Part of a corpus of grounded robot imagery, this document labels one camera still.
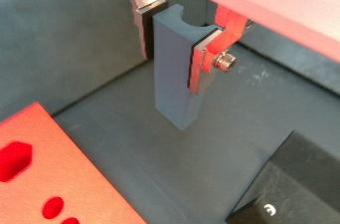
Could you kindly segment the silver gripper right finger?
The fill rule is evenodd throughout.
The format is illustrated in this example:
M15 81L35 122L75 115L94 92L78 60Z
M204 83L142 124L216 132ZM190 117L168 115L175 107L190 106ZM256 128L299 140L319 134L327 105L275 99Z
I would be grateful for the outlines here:
M188 88L199 95L214 80L214 69L228 73L235 66L236 58L230 54L231 46L243 36L248 19L219 5L214 22L218 26L192 47Z

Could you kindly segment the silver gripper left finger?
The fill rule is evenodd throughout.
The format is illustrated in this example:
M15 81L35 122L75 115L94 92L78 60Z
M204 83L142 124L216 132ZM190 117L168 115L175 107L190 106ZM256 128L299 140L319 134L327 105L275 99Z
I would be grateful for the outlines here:
M134 6L135 23L140 32L142 52L147 60L155 56L154 16L164 10L167 0L131 0Z

